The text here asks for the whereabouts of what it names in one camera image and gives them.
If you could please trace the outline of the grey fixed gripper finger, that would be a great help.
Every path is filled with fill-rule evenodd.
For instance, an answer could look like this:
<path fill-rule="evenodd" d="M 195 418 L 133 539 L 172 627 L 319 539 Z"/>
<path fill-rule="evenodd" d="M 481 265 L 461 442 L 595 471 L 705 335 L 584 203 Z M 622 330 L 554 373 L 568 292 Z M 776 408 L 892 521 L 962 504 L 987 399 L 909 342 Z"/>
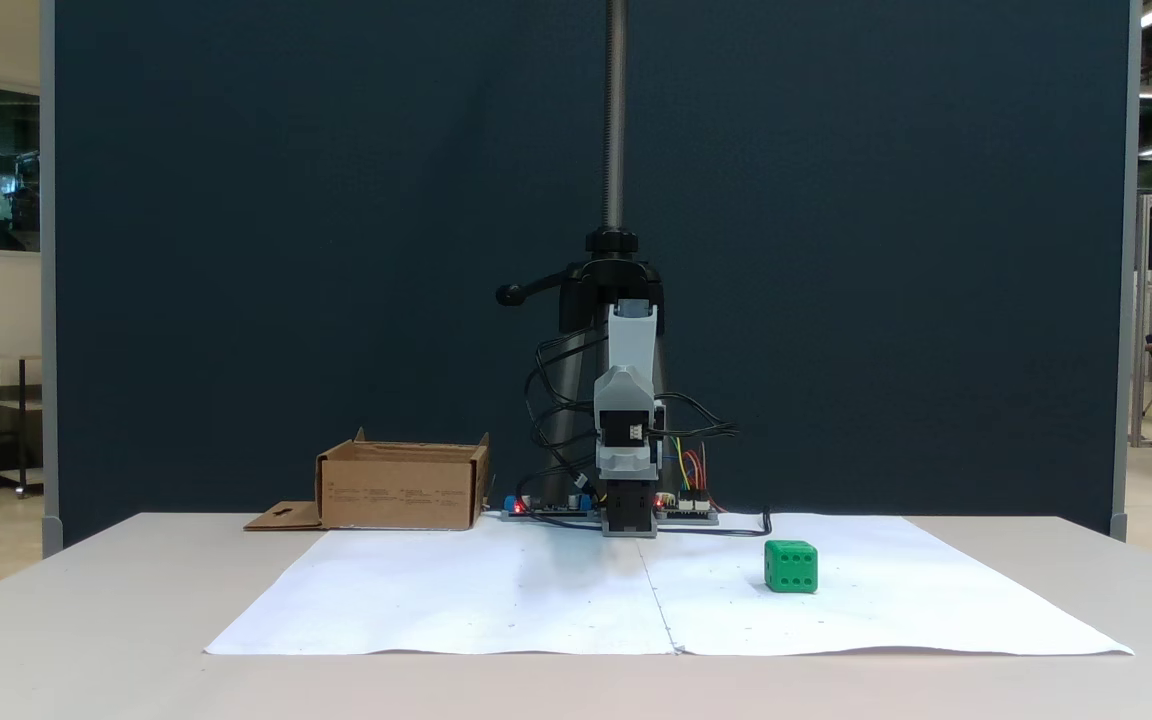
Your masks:
<path fill-rule="evenodd" d="M 659 465 L 652 450 L 598 450 L 602 480 L 658 480 Z"/>

